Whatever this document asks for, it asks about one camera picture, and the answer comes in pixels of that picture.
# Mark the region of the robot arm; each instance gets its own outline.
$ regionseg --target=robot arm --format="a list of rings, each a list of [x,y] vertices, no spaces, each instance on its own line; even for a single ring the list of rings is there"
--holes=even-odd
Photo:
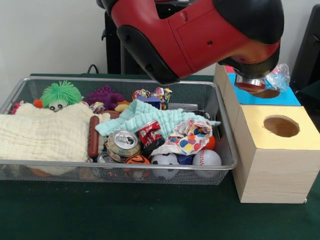
[[[167,85],[214,63],[232,66],[250,92],[278,63],[281,0],[198,0],[160,19],[155,0],[99,0],[117,35],[147,74]]]

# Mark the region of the green spiky ball toy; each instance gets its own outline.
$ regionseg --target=green spiky ball toy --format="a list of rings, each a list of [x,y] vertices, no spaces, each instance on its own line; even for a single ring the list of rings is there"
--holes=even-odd
[[[41,97],[43,107],[55,112],[68,105],[77,104],[81,100],[82,96],[78,88],[68,81],[53,83],[43,91]]]

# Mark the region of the orange ball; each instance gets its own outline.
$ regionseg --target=orange ball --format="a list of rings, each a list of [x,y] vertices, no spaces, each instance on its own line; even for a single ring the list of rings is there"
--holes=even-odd
[[[214,136],[209,138],[209,142],[202,148],[202,150],[213,150],[216,146],[216,139]]]
[[[40,99],[36,99],[33,101],[33,105],[38,108],[38,109],[42,109],[44,106],[42,104],[42,101]]]

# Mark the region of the metal wire basket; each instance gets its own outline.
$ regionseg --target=metal wire basket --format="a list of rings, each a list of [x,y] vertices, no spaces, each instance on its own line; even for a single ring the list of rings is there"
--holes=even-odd
[[[92,93],[97,88],[109,85],[128,100],[132,98],[135,90],[154,90],[159,87],[159,84],[153,80],[32,76],[22,79],[15,86],[0,109],[0,114],[6,114],[15,103],[20,101],[32,103],[42,96],[45,88],[54,82],[63,80],[73,83],[83,96]],[[238,152],[219,88],[212,82],[182,81],[171,85],[170,89],[173,91],[173,95],[170,99],[169,109],[183,108],[186,112],[202,110],[222,122],[219,127],[213,130],[213,135],[216,138],[214,150],[220,155],[222,166],[103,164],[46,161],[45,159],[43,161],[2,159],[0,160],[0,180],[219,185],[227,172],[235,168],[238,162]],[[29,166],[47,166],[50,168],[50,173],[56,172],[57,174],[49,176],[35,174]],[[59,175],[62,169],[68,171]],[[135,174],[128,175],[128,170],[139,173],[138,175],[143,173],[143,177],[137,177]],[[212,177],[203,177],[205,171],[211,171]],[[168,175],[174,177],[171,179],[163,177]]]

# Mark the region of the red seams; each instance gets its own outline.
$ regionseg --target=red seams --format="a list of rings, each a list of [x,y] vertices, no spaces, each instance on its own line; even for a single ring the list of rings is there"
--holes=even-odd
[[[200,152],[200,165],[203,166],[205,165],[205,151],[201,150]]]

